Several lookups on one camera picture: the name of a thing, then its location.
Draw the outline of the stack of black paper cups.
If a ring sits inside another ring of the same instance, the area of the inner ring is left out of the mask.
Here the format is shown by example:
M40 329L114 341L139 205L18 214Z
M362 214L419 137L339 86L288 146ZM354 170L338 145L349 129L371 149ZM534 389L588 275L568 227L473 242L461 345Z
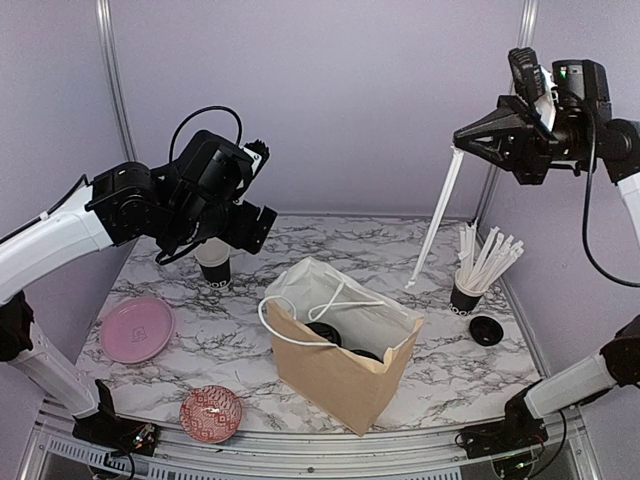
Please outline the stack of black paper cups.
M231 247L218 238L212 238L195 249L195 258L204 279L214 289L231 284Z

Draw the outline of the single white straw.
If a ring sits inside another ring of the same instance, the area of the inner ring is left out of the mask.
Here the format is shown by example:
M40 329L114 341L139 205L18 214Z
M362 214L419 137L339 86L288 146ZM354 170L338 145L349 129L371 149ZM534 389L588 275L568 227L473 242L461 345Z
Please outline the single white straw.
M448 168L438 201L436 203L436 207L435 207L431 222L429 224L426 236L424 238L418 260L416 262L416 265L412 271L412 274L409 280L405 285L406 289L409 289L415 285L418 279L418 276L423 269L423 266L426 262L427 256L435 240L437 231L443 219L444 213L446 211L447 205L449 203L451 194L455 186L456 179L459 174L459 170L464 157L464 152L455 146L451 146L451 150L452 150L452 157L449 164L449 168Z

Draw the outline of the single black paper cup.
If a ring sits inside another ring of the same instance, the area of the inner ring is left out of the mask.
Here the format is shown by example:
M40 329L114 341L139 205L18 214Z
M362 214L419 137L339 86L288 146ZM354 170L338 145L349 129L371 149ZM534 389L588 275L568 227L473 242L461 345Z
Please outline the single black paper cup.
M335 327L324 322L311 322L306 324L306 327L330 343L335 344L338 347L342 346L341 335Z
M372 352L362 350L362 349L353 349L353 350L350 350L350 352L360 357L368 358L368 359L377 361L379 363L383 363L383 360L377 355L373 354Z

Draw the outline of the stack of black cup lids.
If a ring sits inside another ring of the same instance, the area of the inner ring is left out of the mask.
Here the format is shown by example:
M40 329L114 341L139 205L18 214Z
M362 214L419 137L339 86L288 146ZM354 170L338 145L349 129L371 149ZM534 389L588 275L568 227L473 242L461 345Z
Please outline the stack of black cup lids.
M483 347L499 344L504 338L501 324L489 316L476 316L469 323L472 339Z

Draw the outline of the brown paper takeout bag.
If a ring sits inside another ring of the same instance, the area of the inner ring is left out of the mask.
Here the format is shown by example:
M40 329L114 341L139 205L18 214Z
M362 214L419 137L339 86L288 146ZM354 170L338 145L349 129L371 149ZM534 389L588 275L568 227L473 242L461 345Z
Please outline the brown paper takeout bag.
M358 436L394 397L424 322L312 257L266 288L257 313L280 380Z

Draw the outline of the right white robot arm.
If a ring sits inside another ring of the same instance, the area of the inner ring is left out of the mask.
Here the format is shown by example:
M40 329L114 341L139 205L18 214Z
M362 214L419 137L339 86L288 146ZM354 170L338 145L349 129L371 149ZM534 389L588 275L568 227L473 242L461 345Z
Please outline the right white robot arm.
M488 161L522 188L538 187L552 171L584 178L580 242L603 279L636 290L638 282L606 270L589 241L594 174L604 167L634 228L639 226L639 124L614 117L605 67L590 59L561 59L545 69L531 48L509 52L513 93L493 111L453 135L464 152ZM515 448L534 420L590 403L616 387L639 384L639 321L631 320L603 347L527 388L506 405L495 438Z

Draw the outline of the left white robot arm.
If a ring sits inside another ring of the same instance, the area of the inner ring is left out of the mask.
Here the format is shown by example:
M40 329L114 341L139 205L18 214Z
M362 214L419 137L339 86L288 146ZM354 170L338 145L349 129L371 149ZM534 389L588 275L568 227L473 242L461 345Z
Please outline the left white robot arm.
M155 240L166 265L211 238L256 254L276 212L244 198L270 157L255 140L243 146L198 131L179 157L149 168L125 162L79 179L55 208L1 240L1 359L60 401L79 425L106 445L125 438L109 389L89 380L35 323L24 290L88 254L140 237Z

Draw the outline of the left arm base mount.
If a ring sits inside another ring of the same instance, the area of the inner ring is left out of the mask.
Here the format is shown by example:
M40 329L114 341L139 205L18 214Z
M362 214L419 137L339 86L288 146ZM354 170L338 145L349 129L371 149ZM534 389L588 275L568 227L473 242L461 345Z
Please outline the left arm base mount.
M95 381L98 392L97 410L85 417L74 416L73 436L80 440L151 457L158 442L159 427L151 422L118 416L109 388Z

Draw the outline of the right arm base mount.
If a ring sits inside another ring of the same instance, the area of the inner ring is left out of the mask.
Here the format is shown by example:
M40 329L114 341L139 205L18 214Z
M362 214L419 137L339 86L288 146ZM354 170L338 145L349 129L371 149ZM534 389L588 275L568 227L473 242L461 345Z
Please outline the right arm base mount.
M469 459L476 459L542 445L548 438L541 421L535 421L532 427L512 430L501 420L465 427L456 435L455 443Z

